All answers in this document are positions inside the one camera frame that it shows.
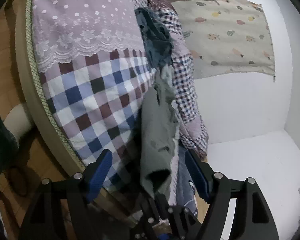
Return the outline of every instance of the silver screw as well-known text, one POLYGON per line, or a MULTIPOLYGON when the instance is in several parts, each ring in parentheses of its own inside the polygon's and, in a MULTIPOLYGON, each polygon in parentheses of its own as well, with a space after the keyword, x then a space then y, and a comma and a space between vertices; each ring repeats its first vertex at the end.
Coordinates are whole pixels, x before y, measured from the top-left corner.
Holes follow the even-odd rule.
POLYGON ((254 184, 256 182, 256 180, 254 178, 248 178, 248 182, 250 184, 254 184))
POLYGON ((45 178, 45 179, 43 179, 43 180, 41 181, 41 183, 42 183, 43 185, 47 185, 47 184, 49 184, 49 182, 50 182, 50 179, 48 179, 48 178, 45 178))
POLYGON ((222 175, 222 173, 220 173, 220 172, 216 172, 216 173, 214 174, 214 177, 215 177, 216 179, 222 179, 223 175, 222 175))
POLYGON ((82 173, 81 172, 77 172, 76 174, 73 175, 73 177, 75 179, 81 179, 82 178, 82 173))

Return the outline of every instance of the wooden floor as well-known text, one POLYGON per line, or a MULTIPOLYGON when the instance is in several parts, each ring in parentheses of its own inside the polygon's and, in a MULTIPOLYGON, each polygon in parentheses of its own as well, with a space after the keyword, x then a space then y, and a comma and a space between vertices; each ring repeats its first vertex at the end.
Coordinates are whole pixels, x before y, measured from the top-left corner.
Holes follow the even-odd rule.
MULTIPOLYGON (((0 10, 0 116, 3 120, 13 107, 25 102, 18 76, 14 45, 15 14, 13 8, 16 8, 17 3, 18 0, 15 0, 13 7, 0 10)), ((18 196, 8 185, 5 175, 1 174, 0 190, 9 200, 8 205, 0 201, 0 209, 8 239, 18 238, 18 226, 15 225, 7 212, 9 205, 11 213, 15 215, 20 226, 33 192, 40 181, 43 178, 58 181, 66 176, 37 130, 35 130, 34 136, 27 136, 24 143, 20 145, 16 164, 25 171, 30 179, 30 192, 28 197, 18 196)))

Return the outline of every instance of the floral lace pattern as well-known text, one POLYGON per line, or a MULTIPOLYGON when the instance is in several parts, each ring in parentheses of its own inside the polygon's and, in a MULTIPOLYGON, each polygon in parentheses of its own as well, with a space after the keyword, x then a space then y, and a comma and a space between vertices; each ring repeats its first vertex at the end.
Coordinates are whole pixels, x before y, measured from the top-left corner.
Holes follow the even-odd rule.
POLYGON ((104 50, 143 48, 132 0, 32 0, 39 72, 104 50))

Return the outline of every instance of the blue gripper pad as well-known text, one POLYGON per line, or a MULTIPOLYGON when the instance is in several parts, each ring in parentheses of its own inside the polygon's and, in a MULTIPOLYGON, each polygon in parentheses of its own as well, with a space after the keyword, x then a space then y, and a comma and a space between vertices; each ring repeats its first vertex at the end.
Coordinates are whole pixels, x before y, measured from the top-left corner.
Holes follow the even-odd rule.
POLYGON ((185 162, 199 197, 208 203, 210 199, 208 182, 189 150, 186 151, 185 162))
POLYGON ((105 181, 108 171, 112 165, 112 152, 104 149, 98 159, 87 166, 84 171, 85 181, 88 183, 86 199, 88 202, 94 200, 105 181))

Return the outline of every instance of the wall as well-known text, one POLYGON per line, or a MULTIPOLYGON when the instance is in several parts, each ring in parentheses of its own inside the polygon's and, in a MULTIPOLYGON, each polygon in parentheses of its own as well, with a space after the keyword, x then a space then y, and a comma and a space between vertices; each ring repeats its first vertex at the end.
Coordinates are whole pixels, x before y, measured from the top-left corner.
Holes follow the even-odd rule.
MULTIPOLYGON (((209 164, 230 179, 256 179, 271 210, 280 240, 289 239, 300 218, 300 151, 285 130, 209 145, 209 164)), ((228 239, 235 200, 222 238, 228 239)))
POLYGON ((291 101, 285 129, 300 149, 300 14, 290 0, 277 2, 288 30, 293 64, 291 101))
POLYGON ((263 5, 270 28, 276 80, 261 73, 232 73, 195 80, 209 143, 248 138, 284 128, 292 83, 290 43, 276 0, 263 5))

